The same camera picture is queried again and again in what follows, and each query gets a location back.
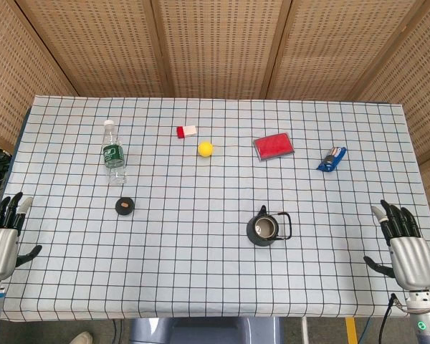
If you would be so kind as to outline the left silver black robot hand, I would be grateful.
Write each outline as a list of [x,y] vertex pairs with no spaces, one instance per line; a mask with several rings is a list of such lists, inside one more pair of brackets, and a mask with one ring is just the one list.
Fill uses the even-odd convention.
[[18,254],[19,238],[33,198],[22,200],[23,193],[7,196],[0,201],[0,281],[10,277],[17,267],[32,261],[41,252],[36,245],[29,253]]

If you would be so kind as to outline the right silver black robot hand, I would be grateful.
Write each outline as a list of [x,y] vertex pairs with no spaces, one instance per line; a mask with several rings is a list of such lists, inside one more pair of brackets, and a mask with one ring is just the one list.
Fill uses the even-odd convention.
[[397,207],[381,200],[383,210],[371,210],[381,225],[388,246],[391,266],[387,267],[364,256],[364,262],[373,271],[394,278],[404,290],[430,289],[430,248],[422,237],[413,214],[404,207]]

